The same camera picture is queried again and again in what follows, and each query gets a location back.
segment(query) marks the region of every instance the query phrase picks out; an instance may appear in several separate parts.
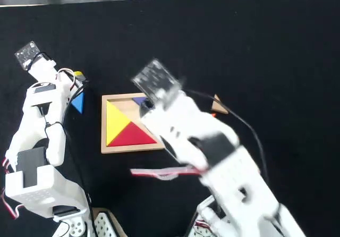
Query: black cloth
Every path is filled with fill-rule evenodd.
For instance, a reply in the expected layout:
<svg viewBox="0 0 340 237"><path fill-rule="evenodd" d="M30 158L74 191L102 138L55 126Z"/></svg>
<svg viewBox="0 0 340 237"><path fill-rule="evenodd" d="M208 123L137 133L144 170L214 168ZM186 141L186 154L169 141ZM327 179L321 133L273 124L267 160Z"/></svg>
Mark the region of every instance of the black cloth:
<svg viewBox="0 0 340 237"><path fill-rule="evenodd" d="M100 96L138 92L130 82L153 57L186 87L210 94L257 130L270 187L308 237L338 236L340 0L145 0L0 8L0 152L19 127L34 79L14 57L34 40L59 67L91 80L84 114L66 128L93 205L107 207L128 236L183 235L209 192L196 177L163 182L130 168L177 165L164 151L102 155ZM194 97L202 109L211 101ZM253 137L218 114L260 165ZM77 181L70 154L58 168ZM24 209L4 236L51 236L56 224Z"/></svg>

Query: orange tangram piece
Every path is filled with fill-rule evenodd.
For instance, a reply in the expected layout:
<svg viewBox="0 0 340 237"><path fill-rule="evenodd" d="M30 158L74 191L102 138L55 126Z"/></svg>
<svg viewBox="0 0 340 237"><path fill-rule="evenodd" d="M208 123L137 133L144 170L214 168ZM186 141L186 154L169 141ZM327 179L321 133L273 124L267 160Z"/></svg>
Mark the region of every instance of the orange tangram piece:
<svg viewBox="0 0 340 237"><path fill-rule="evenodd" d="M143 145L157 143L153 138L148 136L135 123L130 122L108 145L109 147Z"/></svg>

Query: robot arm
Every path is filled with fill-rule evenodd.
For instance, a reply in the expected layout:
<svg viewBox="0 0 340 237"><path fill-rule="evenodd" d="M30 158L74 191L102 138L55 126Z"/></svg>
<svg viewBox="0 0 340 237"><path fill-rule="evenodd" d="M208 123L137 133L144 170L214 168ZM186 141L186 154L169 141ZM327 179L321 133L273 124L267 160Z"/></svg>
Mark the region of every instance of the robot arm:
<svg viewBox="0 0 340 237"><path fill-rule="evenodd" d="M6 195L25 208L45 218L78 227L72 236L92 236L89 205L84 190L67 180L55 168L63 164L65 132L63 117L73 95L81 91L82 82L56 71L56 63L31 41L17 53L19 63L37 83L27 89L23 117L6 152L14 172L6 174ZM46 147L35 147L41 139Z"/></svg>
<svg viewBox="0 0 340 237"><path fill-rule="evenodd" d="M275 221L285 237L304 236L262 179L233 129L201 112L157 60L132 81L151 101L142 108L143 124L163 141L179 163L201 171L201 183L210 189L229 219L232 227L210 208L200 207L201 216L212 225L215 234L260 237L259 222L266 219Z"/></svg>

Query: wooden frame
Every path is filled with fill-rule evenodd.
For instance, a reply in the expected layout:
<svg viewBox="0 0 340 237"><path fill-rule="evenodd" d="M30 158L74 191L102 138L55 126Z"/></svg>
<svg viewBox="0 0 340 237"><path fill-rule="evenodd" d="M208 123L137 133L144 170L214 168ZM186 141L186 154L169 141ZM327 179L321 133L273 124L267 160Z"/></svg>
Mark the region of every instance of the wooden frame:
<svg viewBox="0 0 340 237"><path fill-rule="evenodd" d="M144 97L142 92L136 94L121 94L121 95L103 95L101 97L101 153L123 153L132 151L143 150L156 150L163 149L164 145L158 141L158 139L152 135L146 127L140 122L139 112L134 110L136 103L132 100L135 97ZM106 102L109 101L115 105L120 111L122 111L131 121L133 121L140 129L151 136L157 141L156 144L144 144L144 145L129 145L119 147L107 147L106 146Z"/></svg>

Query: blue tangram piece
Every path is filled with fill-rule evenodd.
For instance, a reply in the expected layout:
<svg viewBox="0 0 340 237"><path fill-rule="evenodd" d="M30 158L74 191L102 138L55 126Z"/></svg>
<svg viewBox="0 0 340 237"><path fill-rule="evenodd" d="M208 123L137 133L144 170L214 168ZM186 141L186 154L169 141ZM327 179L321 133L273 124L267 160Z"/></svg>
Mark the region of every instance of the blue tangram piece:
<svg viewBox="0 0 340 237"><path fill-rule="evenodd" d="M146 97L134 97L132 100L137 103L139 106L142 104L142 102L146 99Z"/></svg>
<svg viewBox="0 0 340 237"><path fill-rule="evenodd" d="M77 111L79 111L80 114L83 113L83 103L84 103L84 93L83 92L71 101L71 104L73 105L73 107L75 107L75 109Z"/></svg>

